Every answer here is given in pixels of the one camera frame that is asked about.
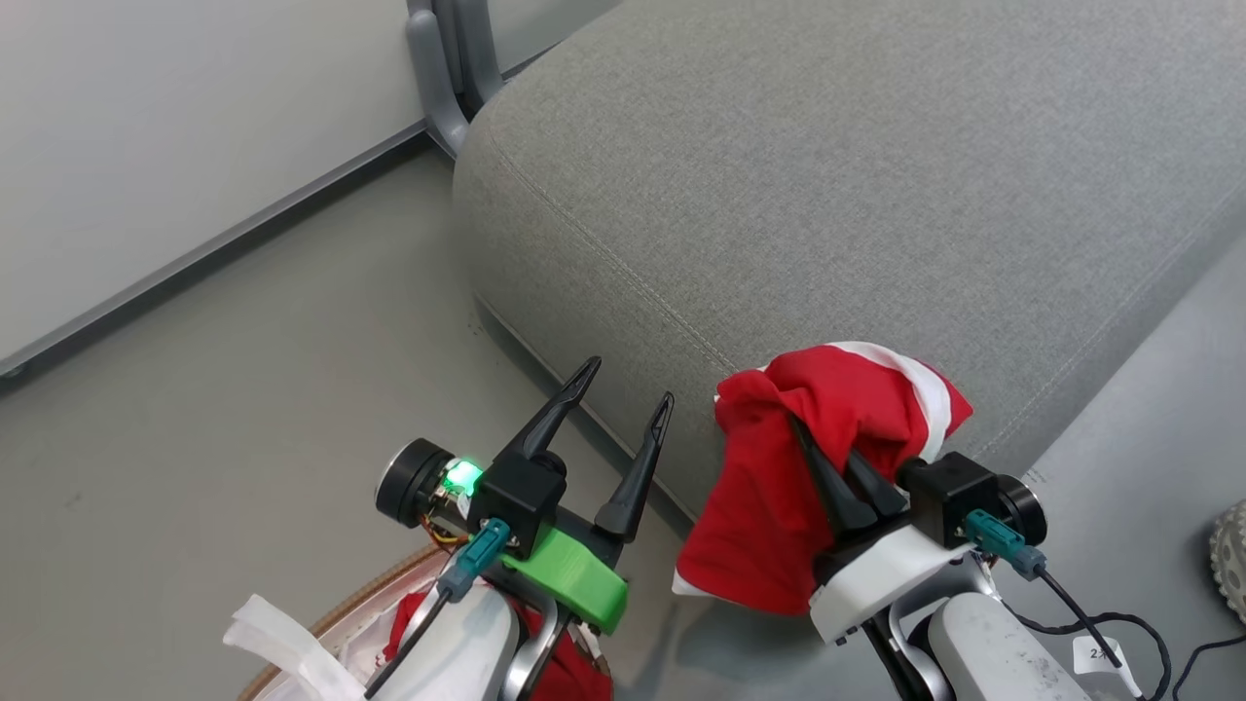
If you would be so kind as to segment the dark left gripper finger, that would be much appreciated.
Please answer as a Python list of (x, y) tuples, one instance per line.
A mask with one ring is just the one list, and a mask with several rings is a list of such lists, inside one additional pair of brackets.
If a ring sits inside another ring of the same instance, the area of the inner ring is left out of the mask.
[(502, 461), (511, 456), (533, 459), (535, 456), (547, 449), (564, 422), (564, 418), (584, 398), (593, 379), (601, 371), (601, 356), (589, 356), (589, 359), (586, 359), (584, 364), (579, 365), (577, 372), (564, 382), (557, 393), (521, 427), (518, 433), (507, 445), (503, 445), (503, 448), (495, 459)]
[(673, 393), (663, 393), (642, 432), (640, 449), (637, 451), (633, 464), (606, 506), (597, 510), (596, 532), (617, 544), (632, 544), (640, 530), (642, 512), (645, 510), (660, 452), (672, 426), (674, 403), (677, 400)]

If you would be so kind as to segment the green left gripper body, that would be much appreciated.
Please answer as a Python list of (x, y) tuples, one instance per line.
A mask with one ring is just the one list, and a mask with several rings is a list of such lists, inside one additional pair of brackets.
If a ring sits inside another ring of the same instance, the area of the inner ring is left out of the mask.
[(530, 608), (553, 601), (561, 613), (611, 635), (629, 600), (629, 585), (614, 568), (622, 549), (622, 542), (597, 532), (583, 515), (557, 510), (535, 538), (530, 558), (520, 558), (512, 544), (498, 555), (498, 586)]

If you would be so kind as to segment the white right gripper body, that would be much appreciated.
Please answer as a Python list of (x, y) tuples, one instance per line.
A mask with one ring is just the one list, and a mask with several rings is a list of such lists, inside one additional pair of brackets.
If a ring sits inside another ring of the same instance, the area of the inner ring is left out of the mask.
[(839, 645), (867, 618), (969, 552), (969, 542), (946, 547), (913, 525), (907, 514), (850, 533), (811, 559), (812, 626), (825, 644)]

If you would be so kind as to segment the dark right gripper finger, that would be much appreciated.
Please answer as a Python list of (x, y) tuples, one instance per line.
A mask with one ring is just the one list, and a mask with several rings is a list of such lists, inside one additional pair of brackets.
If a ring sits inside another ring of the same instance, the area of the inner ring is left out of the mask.
[(875, 510), (866, 502), (860, 501), (854, 488), (844, 481), (837, 467), (829, 461), (827, 454), (816, 443), (809, 426), (797, 417), (791, 417), (790, 425), (797, 442), (797, 449), (807, 464), (816, 496), (822, 503), (829, 532), (836, 538), (841, 538), (858, 535), (858, 533), (876, 527), (878, 518)]
[(850, 449), (845, 474), (858, 498), (871, 506), (880, 519), (895, 518), (907, 509), (905, 493), (887, 482), (860, 449)]

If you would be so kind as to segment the red garment with white trim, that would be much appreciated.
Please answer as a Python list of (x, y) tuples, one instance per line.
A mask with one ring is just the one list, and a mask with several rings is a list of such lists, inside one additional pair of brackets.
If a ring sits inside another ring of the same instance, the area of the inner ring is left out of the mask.
[(872, 342), (805, 347), (725, 379), (714, 398), (724, 464), (677, 559), (673, 593), (809, 613), (812, 560), (834, 535), (792, 418), (836, 467), (860, 449), (895, 482), (905, 461), (937, 457), (971, 413), (942, 374)]

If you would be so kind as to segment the red clothing piece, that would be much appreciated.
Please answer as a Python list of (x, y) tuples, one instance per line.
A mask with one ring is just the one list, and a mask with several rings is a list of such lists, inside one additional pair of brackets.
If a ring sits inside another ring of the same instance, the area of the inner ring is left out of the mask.
[[(543, 623), (535, 609), (478, 584), (439, 613), (380, 689), (380, 701), (513, 701), (506, 684), (515, 655), (535, 642)], [(559, 635), (525, 701), (614, 701), (611, 674), (583, 640), (579, 633)]]

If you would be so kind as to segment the round laundry basket brown rim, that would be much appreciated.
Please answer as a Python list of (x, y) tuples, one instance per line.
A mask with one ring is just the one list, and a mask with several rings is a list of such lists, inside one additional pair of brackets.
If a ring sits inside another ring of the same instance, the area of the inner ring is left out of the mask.
[(259, 595), (233, 613), (223, 642), (264, 657), (238, 701), (365, 701), (368, 684), (396, 652), (412, 604), (422, 601), (449, 553), (425, 547), (374, 578), (312, 628)]

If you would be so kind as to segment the grey fabric sofa seat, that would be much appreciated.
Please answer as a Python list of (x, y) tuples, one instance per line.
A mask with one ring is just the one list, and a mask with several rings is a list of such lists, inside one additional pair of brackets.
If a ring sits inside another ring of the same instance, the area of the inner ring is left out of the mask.
[(824, 342), (932, 365), (1028, 469), (1246, 235), (1246, 0), (625, 0), (454, 173), (476, 296), (700, 515), (711, 396)]

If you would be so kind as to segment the grey ridged round object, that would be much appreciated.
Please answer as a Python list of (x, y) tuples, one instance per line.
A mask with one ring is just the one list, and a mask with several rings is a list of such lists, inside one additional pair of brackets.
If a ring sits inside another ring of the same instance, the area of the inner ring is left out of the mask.
[(1246, 628), (1246, 498), (1219, 515), (1209, 547), (1212, 580), (1234, 618)]

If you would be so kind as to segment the grey metal stand leg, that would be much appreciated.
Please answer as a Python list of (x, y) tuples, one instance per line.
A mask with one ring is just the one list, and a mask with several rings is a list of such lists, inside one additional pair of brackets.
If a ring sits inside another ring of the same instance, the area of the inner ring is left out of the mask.
[(481, 108), (503, 88), (488, 0), (405, 0), (405, 36), (424, 128), (457, 161), (470, 129), (464, 107)]

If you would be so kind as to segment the grey wall baseboard strip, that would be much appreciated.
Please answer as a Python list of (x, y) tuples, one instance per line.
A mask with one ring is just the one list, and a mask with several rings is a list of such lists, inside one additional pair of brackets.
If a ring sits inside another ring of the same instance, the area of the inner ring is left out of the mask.
[(283, 197), (275, 204), (245, 218), (239, 225), (214, 237), (209, 243), (197, 247), (196, 252), (189, 252), (172, 265), (151, 274), (128, 291), (110, 298), (75, 322), (59, 327), (51, 337), (41, 339), (17, 355), (1, 360), (0, 385), (22, 385), (27, 379), (49, 372), (55, 365), (82, 354), (86, 347), (97, 345), (103, 337), (117, 332), (117, 329), (163, 306), (169, 299), (217, 274), (245, 253), (257, 252), (268, 242), (284, 235), (290, 228), (344, 197), (354, 194), (397, 166), (412, 161), (431, 147), (427, 122), (419, 120), (416, 125), (389, 137), (378, 147), (369, 148), (365, 154), (354, 157), (345, 166), (339, 166), (316, 178), (312, 186), (299, 188), (293, 195)]

